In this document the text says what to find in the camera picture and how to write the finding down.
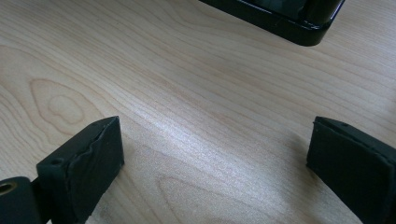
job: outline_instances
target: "light wood surface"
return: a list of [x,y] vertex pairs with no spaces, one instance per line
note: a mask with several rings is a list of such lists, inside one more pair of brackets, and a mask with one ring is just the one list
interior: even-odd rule
[[197,0],[0,1],[0,179],[120,116],[88,223],[359,223],[305,167],[315,116],[396,147],[396,2],[296,46]]

